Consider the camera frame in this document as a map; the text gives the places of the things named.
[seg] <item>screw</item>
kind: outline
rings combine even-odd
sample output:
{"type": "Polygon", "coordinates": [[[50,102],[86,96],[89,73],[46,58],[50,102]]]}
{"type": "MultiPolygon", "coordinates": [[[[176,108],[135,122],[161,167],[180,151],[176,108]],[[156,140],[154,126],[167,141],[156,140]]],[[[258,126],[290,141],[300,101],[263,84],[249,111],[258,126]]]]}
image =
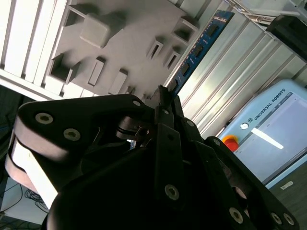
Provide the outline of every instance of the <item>screw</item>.
{"type": "Polygon", "coordinates": [[[294,225],[293,219],[288,214],[284,213],[283,217],[288,221],[289,224],[294,225]]]}
{"type": "Polygon", "coordinates": [[[214,142],[216,145],[218,145],[218,146],[221,145],[221,143],[220,143],[218,140],[216,140],[216,139],[214,139],[213,142],[214,142]]]}
{"type": "Polygon", "coordinates": [[[140,106],[141,103],[139,103],[138,101],[133,101],[133,103],[136,105],[136,106],[140,106]]]}
{"type": "Polygon", "coordinates": [[[162,110],[165,114],[169,114],[169,112],[166,109],[162,110]]]}
{"type": "Polygon", "coordinates": [[[279,218],[279,216],[276,215],[276,213],[273,213],[273,212],[272,212],[271,215],[272,215],[272,217],[273,217],[273,219],[275,220],[276,223],[278,223],[278,224],[280,224],[280,225],[283,224],[283,223],[282,223],[282,220],[279,218]]]}
{"type": "Polygon", "coordinates": [[[36,114],[35,120],[41,124],[48,125],[53,122],[53,117],[50,114],[39,113],[36,114]]]}
{"type": "Polygon", "coordinates": [[[192,127],[194,126],[194,123],[191,122],[190,120],[187,121],[187,124],[188,124],[189,126],[192,126],[192,127]]]}
{"type": "Polygon", "coordinates": [[[178,200],[179,199],[179,191],[172,184],[167,184],[165,186],[164,190],[165,190],[165,194],[168,196],[168,198],[170,198],[172,200],[178,200]]]}
{"type": "Polygon", "coordinates": [[[240,125],[240,128],[241,128],[242,130],[245,130],[245,129],[248,128],[248,126],[249,126],[248,123],[242,123],[242,124],[240,125]]]}
{"type": "Polygon", "coordinates": [[[64,131],[64,137],[67,140],[77,141],[81,138],[81,134],[74,128],[68,128],[64,131]]]}
{"type": "Polygon", "coordinates": [[[235,207],[231,207],[229,209],[229,213],[231,215],[231,217],[238,223],[238,224],[242,224],[243,223],[243,216],[241,215],[241,213],[235,208],[235,207]]]}

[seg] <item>bolt head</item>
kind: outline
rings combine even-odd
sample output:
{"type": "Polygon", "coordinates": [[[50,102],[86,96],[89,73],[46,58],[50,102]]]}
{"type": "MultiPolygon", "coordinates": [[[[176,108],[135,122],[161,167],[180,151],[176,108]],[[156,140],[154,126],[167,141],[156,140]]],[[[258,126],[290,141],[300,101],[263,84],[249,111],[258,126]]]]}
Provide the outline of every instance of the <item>bolt head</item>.
{"type": "Polygon", "coordinates": [[[38,113],[35,116],[35,120],[43,125],[48,125],[53,122],[53,117],[50,114],[38,113]]]}
{"type": "Polygon", "coordinates": [[[191,126],[191,127],[193,127],[193,126],[194,126],[194,123],[193,123],[193,122],[191,122],[190,120],[188,120],[188,121],[187,121],[187,124],[188,124],[189,126],[191,126]]]}
{"type": "Polygon", "coordinates": [[[138,101],[133,101],[133,103],[136,105],[136,106],[140,106],[141,103],[139,103],[138,101]]]}
{"type": "Polygon", "coordinates": [[[78,141],[81,138],[81,134],[74,128],[68,128],[64,131],[64,137],[67,140],[78,141]]]}
{"type": "Polygon", "coordinates": [[[216,145],[218,145],[218,146],[221,145],[221,143],[220,143],[218,140],[216,140],[216,139],[214,139],[213,142],[214,142],[216,145]]]}

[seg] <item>electronic component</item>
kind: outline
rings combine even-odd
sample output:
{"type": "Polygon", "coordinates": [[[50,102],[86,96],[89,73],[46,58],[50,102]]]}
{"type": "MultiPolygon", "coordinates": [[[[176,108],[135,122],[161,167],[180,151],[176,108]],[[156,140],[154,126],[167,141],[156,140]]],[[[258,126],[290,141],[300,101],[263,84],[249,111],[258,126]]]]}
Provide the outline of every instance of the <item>electronic component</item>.
{"type": "Polygon", "coordinates": [[[200,54],[200,52],[203,50],[203,46],[202,45],[198,45],[195,47],[193,54],[195,55],[195,57],[198,57],[198,55],[200,54]]]}
{"type": "Polygon", "coordinates": [[[218,28],[218,25],[212,24],[207,30],[207,35],[211,37],[218,28]]]}
{"type": "Polygon", "coordinates": [[[183,66],[181,68],[181,73],[182,73],[183,76],[186,75],[186,73],[187,73],[189,68],[190,68],[190,65],[188,63],[184,63],[183,64],[183,66]]]}

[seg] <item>gray foam tray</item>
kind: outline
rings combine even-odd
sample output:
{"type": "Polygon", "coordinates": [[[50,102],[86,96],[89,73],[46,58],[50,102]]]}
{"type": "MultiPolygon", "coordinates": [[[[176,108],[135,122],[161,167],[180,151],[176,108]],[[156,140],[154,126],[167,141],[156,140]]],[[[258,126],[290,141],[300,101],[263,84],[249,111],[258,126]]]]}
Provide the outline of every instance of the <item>gray foam tray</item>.
{"type": "Polygon", "coordinates": [[[99,95],[108,94],[120,69],[128,72],[119,93],[128,87],[135,88],[135,95],[152,95],[159,84],[163,84],[180,57],[168,68],[165,65],[172,48],[182,54],[187,44],[174,38],[172,32],[178,27],[185,13],[167,0],[76,0],[71,4],[86,3],[97,8],[100,15],[118,12],[125,18],[125,27],[113,36],[108,44],[99,49],[80,38],[82,20],[65,26],[61,34],[56,55],[64,53],[62,64],[80,66],[73,83],[99,95]],[[155,39],[163,43],[158,55],[151,59],[148,52],[155,39]],[[97,57],[105,60],[104,67],[95,86],[88,84],[97,57]]]}

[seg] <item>white panel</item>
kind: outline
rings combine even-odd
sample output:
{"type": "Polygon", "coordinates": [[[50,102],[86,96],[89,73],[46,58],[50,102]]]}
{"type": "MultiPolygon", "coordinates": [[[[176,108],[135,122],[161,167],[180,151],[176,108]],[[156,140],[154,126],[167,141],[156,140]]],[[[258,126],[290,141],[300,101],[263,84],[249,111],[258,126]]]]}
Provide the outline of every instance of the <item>white panel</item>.
{"type": "Polygon", "coordinates": [[[4,69],[21,76],[32,35],[39,0],[17,0],[13,15],[4,69]]]}
{"type": "Polygon", "coordinates": [[[81,93],[81,97],[93,97],[94,93],[88,90],[83,90],[81,93]]]}
{"type": "Polygon", "coordinates": [[[55,0],[43,0],[42,8],[39,14],[29,59],[25,69],[25,79],[29,82],[34,81],[36,69],[43,51],[44,42],[48,32],[55,0]]]}
{"type": "Polygon", "coordinates": [[[64,85],[64,98],[79,98],[83,91],[83,88],[74,83],[68,83],[68,85],[64,85]]]}
{"type": "Polygon", "coordinates": [[[203,76],[214,68],[219,62],[219,58],[223,57],[223,50],[227,49],[229,42],[238,34],[242,25],[247,21],[248,20],[239,13],[233,16],[227,27],[200,62],[197,69],[192,73],[185,86],[181,89],[179,96],[183,105],[193,96],[195,89],[201,85],[201,81],[205,80],[203,76]]]}
{"type": "Polygon", "coordinates": [[[12,0],[1,0],[0,3],[0,60],[3,53],[6,29],[8,25],[12,0]]]}
{"type": "Polygon", "coordinates": [[[53,14],[52,19],[49,25],[48,34],[44,43],[44,48],[42,55],[39,60],[38,68],[35,74],[34,78],[34,84],[41,86],[45,72],[50,60],[50,57],[54,57],[55,53],[52,55],[53,47],[57,47],[57,44],[59,40],[57,40],[57,34],[59,33],[59,37],[61,35],[61,32],[63,30],[63,27],[60,26],[62,18],[65,18],[66,16],[63,15],[65,11],[67,0],[58,0],[53,14]]]}
{"type": "Polygon", "coordinates": [[[184,0],[180,8],[194,18],[206,1],[210,0],[184,0]]]}
{"type": "Polygon", "coordinates": [[[303,72],[301,72],[297,78],[295,79],[295,81],[297,83],[299,83],[302,86],[306,86],[307,85],[307,68],[305,68],[305,70],[303,72]]]}
{"type": "Polygon", "coordinates": [[[217,103],[218,107],[213,108],[200,122],[199,128],[203,138],[215,135],[229,119],[251,98],[254,93],[267,81],[267,79],[289,58],[292,52],[285,46],[279,46],[276,52],[269,54],[269,59],[263,57],[249,77],[236,87],[236,92],[226,103],[217,103]]]}
{"type": "Polygon", "coordinates": [[[48,90],[56,95],[59,95],[63,88],[63,82],[51,76],[46,76],[45,90],[48,90]]]}
{"type": "Polygon", "coordinates": [[[59,95],[51,93],[37,85],[34,85],[22,78],[16,77],[13,74],[0,69],[0,85],[8,89],[21,93],[36,101],[59,100],[62,99],[59,95]]]}

